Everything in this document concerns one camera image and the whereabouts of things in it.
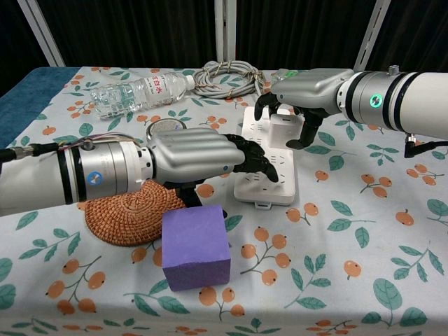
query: robotic arm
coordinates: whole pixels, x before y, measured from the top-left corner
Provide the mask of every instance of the robotic arm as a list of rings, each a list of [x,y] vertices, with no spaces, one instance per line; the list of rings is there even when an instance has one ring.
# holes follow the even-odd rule
[[[156,133],[147,147],[119,133],[66,146],[56,143],[0,150],[0,216],[131,193],[145,180],[167,188],[195,187],[230,172],[264,172],[278,181],[263,149],[214,129]]]
[[[273,84],[255,105],[256,120],[265,106],[272,115],[280,104],[303,114],[300,139],[290,140],[287,147],[308,147],[323,119],[336,113],[355,123],[406,133],[406,158],[448,146],[448,141],[415,146],[413,135],[448,139],[448,73],[400,73],[398,66],[390,66],[388,72],[312,69],[294,74]]]

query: purple block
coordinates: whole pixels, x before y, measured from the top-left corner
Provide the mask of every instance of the purple block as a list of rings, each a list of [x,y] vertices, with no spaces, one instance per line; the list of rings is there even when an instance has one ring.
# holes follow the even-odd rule
[[[172,291],[229,282],[230,251],[223,208],[196,206],[164,213],[162,267]]]

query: green indicator light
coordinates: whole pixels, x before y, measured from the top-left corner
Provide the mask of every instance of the green indicator light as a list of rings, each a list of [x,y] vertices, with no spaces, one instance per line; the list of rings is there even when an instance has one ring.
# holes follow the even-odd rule
[[[373,96],[371,96],[370,98],[370,105],[371,107],[373,107],[374,109],[377,109],[381,106],[383,102],[383,97],[381,97],[380,94],[374,94]]]

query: white power strip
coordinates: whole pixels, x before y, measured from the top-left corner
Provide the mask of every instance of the white power strip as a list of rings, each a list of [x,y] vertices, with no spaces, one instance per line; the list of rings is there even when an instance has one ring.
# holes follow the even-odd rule
[[[244,112],[241,135],[246,140],[255,141],[265,150],[265,157],[275,166],[279,181],[271,182],[263,173],[236,174],[234,196],[239,201],[255,202],[255,207],[262,210],[270,210],[273,204],[289,205],[294,201],[296,191],[293,151],[268,146],[270,129],[268,110],[267,108],[263,110],[259,121],[255,120],[253,110],[253,107],[248,107]],[[290,115],[288,110],[281,109],[278,110],[278,114]]]

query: woven rattan coaster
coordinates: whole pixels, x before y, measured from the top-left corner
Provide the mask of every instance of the woven rattan coaster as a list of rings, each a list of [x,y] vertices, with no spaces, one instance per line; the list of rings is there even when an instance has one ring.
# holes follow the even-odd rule
[[[85,221],[101,240],[135,246],[160,238],[162,214],[183,207],[175,190],[147,181],[140,191],[86,202]]]

